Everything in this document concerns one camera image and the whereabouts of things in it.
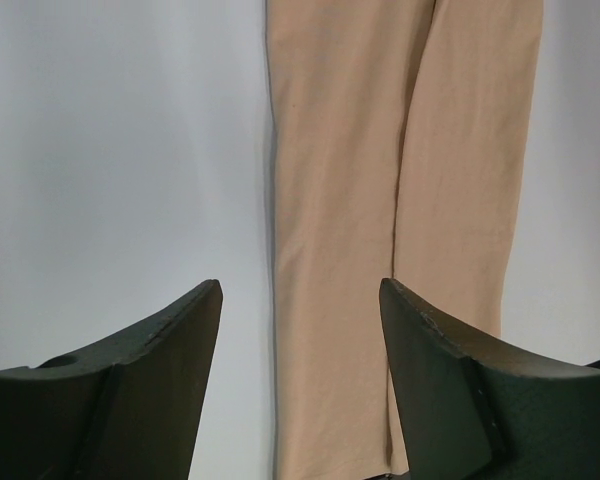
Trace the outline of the beige t shirt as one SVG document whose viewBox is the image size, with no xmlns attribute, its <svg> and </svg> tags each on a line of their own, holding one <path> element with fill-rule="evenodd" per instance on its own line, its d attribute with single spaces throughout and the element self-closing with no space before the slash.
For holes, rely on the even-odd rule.
<svg viewBox="0 0 600 480">
<path fill-rule="evenodd" d="M 271 1 L 280 479 L 403 473 L 378 288 L 500 332 L 540 1 Z"/>
</svg>

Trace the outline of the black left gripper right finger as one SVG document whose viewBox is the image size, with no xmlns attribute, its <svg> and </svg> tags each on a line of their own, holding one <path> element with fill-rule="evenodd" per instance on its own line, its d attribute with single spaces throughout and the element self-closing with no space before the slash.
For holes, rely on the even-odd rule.
<svg viewBox="0 0 600 480">
<path fill-rule="evenodd" d="M 394 279 L 379 301 L 411 478 L 600 480 L 600 360 L 513 346 Z"/>
</svg>

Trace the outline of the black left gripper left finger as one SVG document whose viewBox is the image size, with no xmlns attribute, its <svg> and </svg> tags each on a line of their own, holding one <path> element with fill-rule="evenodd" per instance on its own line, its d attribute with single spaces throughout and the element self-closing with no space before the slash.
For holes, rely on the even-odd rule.
<svg viewBox="0 0 600 480">
<path fill-rule="evenodd" d="M 207 280 L 97 342 L 0 370 L 0 479 L 187 478 L 222 302 Z"/>
</svg>

